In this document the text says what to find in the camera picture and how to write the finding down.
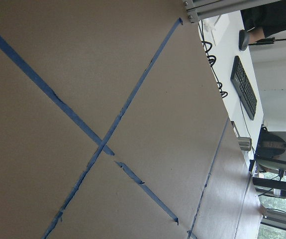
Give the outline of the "black keyboard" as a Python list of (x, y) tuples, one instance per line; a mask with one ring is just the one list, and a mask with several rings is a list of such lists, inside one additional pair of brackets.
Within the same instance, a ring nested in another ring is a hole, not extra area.
[(250, 120), (254, 120), (257, 98), (239, 56), (234, 57), (230, 81), (235, 88)]

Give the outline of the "black computer mouse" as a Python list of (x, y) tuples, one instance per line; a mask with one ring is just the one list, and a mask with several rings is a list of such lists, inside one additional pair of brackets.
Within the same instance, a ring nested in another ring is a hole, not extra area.
[(250, 35), (246, 30), (239, 31), (238, 48), (240, 51), (245, 51), (249, 45)]

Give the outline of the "aluminium frame post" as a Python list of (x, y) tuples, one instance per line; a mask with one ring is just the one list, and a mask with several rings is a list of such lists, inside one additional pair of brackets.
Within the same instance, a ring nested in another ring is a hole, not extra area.
[(226, 13), (276, 2), (276, 0), (183, 0), (190, 23)]

